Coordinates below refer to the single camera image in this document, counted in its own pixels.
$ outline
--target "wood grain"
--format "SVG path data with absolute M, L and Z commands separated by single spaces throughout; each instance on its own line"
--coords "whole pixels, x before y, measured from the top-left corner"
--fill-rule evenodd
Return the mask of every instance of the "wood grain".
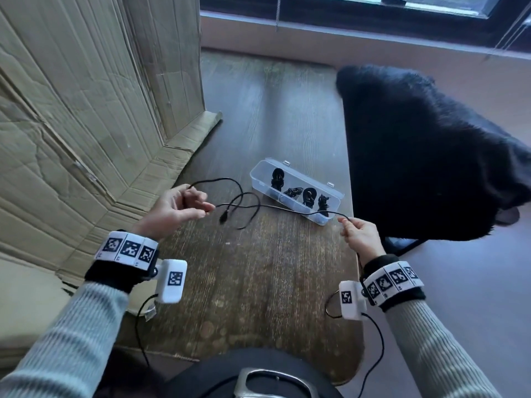
M 345 193 L 340 211 L 352 214 L 332 68 L 213 51 L 203 51 L 201 66 L 207 108 L 221 110 L 224 121 L 194 154 L 179 184 L 232 177 L 251 190 L 249 172 L 272 157 L 334 183 Z M 214 204 L 238 193 L 229 181 L 200 188 Z M 251 213 L 243 211 L 233 222 L 246 221 Z M 338 283 L 358 278 L 340 225 L 321 227 L 262 208 L 238 231 L 236 223 L 220 225 L 219 214 L 186 224 L 161 244 L 162 258 L 186 260 L 189 269 L 182 301 L 159 305 L 154 319 L 141 321 L 147 350 L 201 359 L 231 348 L 273 347 L 309 361 L 335 383 L 350 380 L 363 355 L 362 324 L 324 314 L 324 301 Z M 136 347 L 132 323 L 125 319 L 119 344 Z

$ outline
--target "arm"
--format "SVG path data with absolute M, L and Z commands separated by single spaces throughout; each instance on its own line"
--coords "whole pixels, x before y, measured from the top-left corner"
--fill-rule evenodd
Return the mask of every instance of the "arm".
M 386 318 L 422 396 L 501 397 L 425 301 L 391 307 Z
M 187 184 L 164 192 L 131 232 L 153 240 L 215 207 Z M 16 370 L 0 381 L 0 397 L 91 398 L 118 335 L 138 269 L 96 261 L 85 282 Z
M 358 253 L 365 277 L 400 261 L 386 255 L 373 223 L 338 218 L 342 236 Z M 429 398 L 500 398 L 487 377 L 424 301 L 420 287 L 394 295 L 381 308 L 421 395 Z

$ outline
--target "window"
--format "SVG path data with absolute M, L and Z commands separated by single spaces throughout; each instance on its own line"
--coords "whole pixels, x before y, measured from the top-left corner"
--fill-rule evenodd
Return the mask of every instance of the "window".
M 201 9 L 275 19 L 277 0 L 201 0 Z M 280 20 L 531 52 L 529 12 L 531 0 L 281 0 Z

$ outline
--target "black window frame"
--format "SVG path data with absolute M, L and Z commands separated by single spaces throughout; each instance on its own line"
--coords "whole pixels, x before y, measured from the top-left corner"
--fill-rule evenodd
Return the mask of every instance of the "black window frame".
M 518 31 L 527 16 L 509 29 L 530 1 L 499 0 L 488 14 L 471 16 L 349 0 L 281 0 L 280 20 L 493 48 L 503 47 L 504 42 Z M 275 19 L 277 10 L 277 0 L 200 2 L 204 11 L 262 19 Z M 531 25 L 510 49 L 531 52 Z

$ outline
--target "gray ribbed sleeve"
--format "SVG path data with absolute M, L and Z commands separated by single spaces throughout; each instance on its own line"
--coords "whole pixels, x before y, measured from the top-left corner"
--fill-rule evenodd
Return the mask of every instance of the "gray ribbed sleeve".
M 116 341 L 129 296 L 85 282 L 16 370 L 1 397 L 91 398 Z
M 423 397 L 501 397 L 425 301 L 401 303 L 386 315 Z

